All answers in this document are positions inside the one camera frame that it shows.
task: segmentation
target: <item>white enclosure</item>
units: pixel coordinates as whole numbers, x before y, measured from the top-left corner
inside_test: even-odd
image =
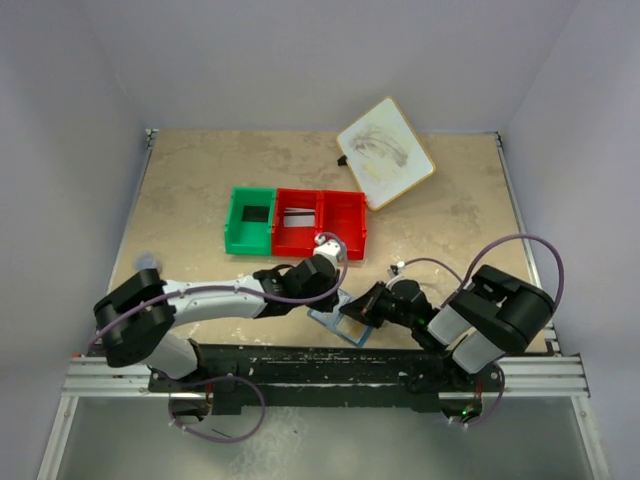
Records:
[[[527,229],[566,261],[563,352],[636,478],[638,25],[633,0],[0,0],[3,478],[36,477],[144,128],[337,131],[386,95],[418,131],[503,134]]]

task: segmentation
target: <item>green bin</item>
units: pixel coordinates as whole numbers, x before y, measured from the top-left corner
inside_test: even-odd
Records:
[[[275,188],[234,187],[224,226],[227,253],[271,255],[275,202]]]

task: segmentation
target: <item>tabletop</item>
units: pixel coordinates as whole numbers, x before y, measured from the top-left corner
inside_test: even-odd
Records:
[[[224,225],[234,186],[358,191],[332,132],[161,130],[114,269],[113,286],[135,273],[135,259],[153,253],[162,277],[215,281],[286,263],[282,257],[228,255]],[[350,262],[342,286],[353,296],[388,279],[390,264],[414,257],[438,258],[464,274],[489,242],[518,232],[502,163],[492,135],[421,135],[436,173],[377,212],[367,212],[365,259]],[[528,280],[524,248],[508,242],[486,263]],[[439,305],[458,285],[444,269],[408,267],[427,298]],[[200,343],[349,346],[307,316],[225,318],[178,327]],[[409,330],[388,322],[367,347],[418,348]],[[546,352],[543,335],[530,352]]]

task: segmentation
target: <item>whiteboard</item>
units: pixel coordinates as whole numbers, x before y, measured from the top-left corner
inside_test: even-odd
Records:
[[[435,172],[431,156],[391,97],[339,134],[338,145],[371,210]]]

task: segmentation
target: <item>glass panel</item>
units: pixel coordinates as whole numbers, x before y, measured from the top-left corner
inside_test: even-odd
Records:
[[[240,434],[258,413],[212,417],[209,428]],[[166,399],[85,398],[60,472],[94,480],[592,478],[569,399],[509,398],[466,432],[404,409],[270,408],[262,429],[234,445],[169,428]]]

